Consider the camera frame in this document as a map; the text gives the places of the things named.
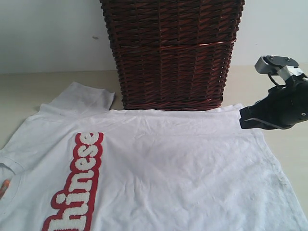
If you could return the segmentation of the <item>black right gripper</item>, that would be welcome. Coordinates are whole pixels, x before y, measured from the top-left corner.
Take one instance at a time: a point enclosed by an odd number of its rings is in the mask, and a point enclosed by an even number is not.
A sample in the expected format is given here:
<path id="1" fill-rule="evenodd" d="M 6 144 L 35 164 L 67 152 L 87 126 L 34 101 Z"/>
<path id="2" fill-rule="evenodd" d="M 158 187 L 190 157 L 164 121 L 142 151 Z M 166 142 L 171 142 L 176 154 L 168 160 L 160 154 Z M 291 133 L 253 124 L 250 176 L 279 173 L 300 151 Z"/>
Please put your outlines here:
<path id="1" fill-rule="evenodd" d="M 242 129 L 289 129 L 308 119 L 308 78 L 290 77 L 252 106 L 239 110 Z"/>

